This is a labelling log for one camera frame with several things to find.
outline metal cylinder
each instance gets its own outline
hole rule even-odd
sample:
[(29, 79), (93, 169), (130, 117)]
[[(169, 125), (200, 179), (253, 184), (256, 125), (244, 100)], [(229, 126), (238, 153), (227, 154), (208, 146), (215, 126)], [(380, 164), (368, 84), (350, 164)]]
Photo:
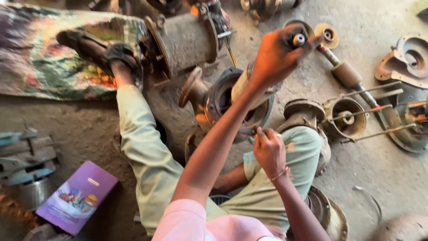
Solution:
[[(254, 62), (249, 64), (247, 68), (244, 70), (242, 75), (239, 77), (238, 81), (236, 81), (236, 84), (232, 88), (232, 103), (236, 101), (236, 99), (240, 96), (242, 91), (244, 90), (245, 86), (248, 84), (248, 81), (250, 81), (251, 74), (253, 72), (253, 66)], [(269, 99), (271, 96), (273, 96), (283, 85), (283, 81), (279, 82), (278, 84), (270, 87), (257, 101), (256, 103), (251, 107), (251, 110), (254, 110), (259, 105), (264, 103), (267, 99)]]
[(353, 88), (363, 80), (361, 75), (347, 61), (334, 66), (331, 72), (346, 88)]
[(51, 195), (49, 179), (43, 178), (30, 184), (20, 185), (20, 203), (26, 211), (34, 211)]
[(163, 56), (166, 75), (171, 78), (199, 63), (217, 58), (218, 39), (214, 23), (207, 13), (183, 14), (154, 23), (146, 17), (146, 27)]

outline brass bushing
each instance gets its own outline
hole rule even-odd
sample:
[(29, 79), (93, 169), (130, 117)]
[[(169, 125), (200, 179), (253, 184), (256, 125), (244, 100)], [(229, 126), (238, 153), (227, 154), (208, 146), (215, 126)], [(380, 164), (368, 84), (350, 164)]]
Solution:
[(332, 68), (331, 72), (346, 88), (352, 88), (363, 80), (348, 61), (344, 61)]

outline sandal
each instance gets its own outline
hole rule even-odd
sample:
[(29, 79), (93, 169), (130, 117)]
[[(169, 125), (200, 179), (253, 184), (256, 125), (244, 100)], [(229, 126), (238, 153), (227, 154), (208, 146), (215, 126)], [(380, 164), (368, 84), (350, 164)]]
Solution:
[[(109, 75), (113, 75), (110, 67), (110, 63), (112, 60), (121, 60), (131, 69), (132, 72), (137, 68), (137, 65), (132, 63), (126, 56), (128, 55), (134, 57), (134, 51), (129, 45), (125, 43), (102, 41), (101, 39), (93, 36), (92, 34), (81, 30), (61, 31), (56, 35), (56, 39), (59, 44), (74, 49), (79, 55), (79, 57), (83, 59), (91, 59), (96, 65), (106, 71)], [(85, 54), (84, 51), (82, 51), (82, 49), (79, 47), (79, 42), (82, 39), (89, 39), (94, 41), (101, 47), (106, 48), (105, 52), (95, 58), (89, 57), (88, 54)]]

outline bolt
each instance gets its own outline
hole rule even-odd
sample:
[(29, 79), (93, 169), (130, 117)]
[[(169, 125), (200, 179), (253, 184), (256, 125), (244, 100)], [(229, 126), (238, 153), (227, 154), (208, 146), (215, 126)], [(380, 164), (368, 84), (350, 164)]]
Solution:
[(296, 34), (293, 38), (293, 46), (301, 47), (305, 43), (305, 36), (301, 33)]

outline purple box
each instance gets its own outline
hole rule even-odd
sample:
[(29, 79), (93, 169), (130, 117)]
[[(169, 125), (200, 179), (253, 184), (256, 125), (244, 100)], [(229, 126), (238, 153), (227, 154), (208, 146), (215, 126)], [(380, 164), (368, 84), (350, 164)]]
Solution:
[(116, 177), (86, 161), (36, 213), (77, 235), (116, 183)]

